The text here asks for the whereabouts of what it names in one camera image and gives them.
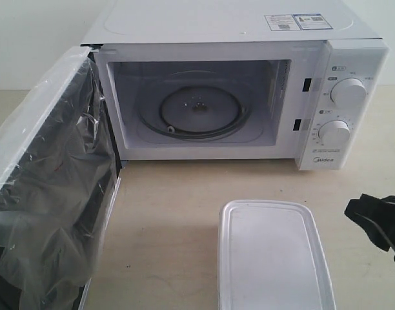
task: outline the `label sticker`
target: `label sticker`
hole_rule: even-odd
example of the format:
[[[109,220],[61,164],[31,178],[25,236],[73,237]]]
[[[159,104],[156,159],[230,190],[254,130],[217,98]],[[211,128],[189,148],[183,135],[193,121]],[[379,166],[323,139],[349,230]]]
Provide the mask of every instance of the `label sticker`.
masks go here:
[[[292,15],[265,15],[272,31],[301,30]]]
[[[293,17],[302,30],[332,29],[321,14],[294,14]]]

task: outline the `timer knob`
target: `timer knob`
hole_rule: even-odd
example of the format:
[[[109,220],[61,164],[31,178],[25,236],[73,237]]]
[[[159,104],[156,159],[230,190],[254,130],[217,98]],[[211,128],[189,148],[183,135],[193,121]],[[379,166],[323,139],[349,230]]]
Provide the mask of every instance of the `timer knob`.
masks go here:
[[[339,147],[350,139],[350,130],[344,121],[330,121],[318,131],[322,143],[328,147]]]
[[[367,90],[359,79],[343,79],[331,90],[331,100],[341,109],[358,107],[366,97]]]

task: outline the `table surface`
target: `table surface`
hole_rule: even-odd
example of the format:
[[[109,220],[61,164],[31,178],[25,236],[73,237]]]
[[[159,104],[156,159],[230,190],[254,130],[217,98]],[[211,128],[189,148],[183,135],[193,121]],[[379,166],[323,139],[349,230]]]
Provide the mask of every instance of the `table surface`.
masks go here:
[[[0,124],[25,94],[0,91]],[[395,87],[377,89],[342,170],[298,171],[293,160],[130,162],[85,309],[217,309],[219,211],[239,199],[306,205],[338,309],[395,309],[393,254],[343,215],[362,193],[395,195]]]

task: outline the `white container lid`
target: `white container lid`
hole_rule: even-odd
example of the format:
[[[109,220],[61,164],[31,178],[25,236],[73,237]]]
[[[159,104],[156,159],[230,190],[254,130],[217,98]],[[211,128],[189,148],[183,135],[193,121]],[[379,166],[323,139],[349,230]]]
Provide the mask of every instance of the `white container lid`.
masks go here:
[[[238,200],[221,212],[221,310],[335,310],[311,212],[297,203]]]

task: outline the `open microwave door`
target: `open microwave door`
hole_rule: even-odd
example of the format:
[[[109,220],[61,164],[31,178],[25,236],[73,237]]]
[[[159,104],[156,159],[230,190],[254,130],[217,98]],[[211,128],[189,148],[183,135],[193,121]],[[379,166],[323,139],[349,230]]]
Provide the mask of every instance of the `open microwave door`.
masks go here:
[[[0,128],[0,309],[77,309],[96,266],[119,162],[90,52],[64,54]]]

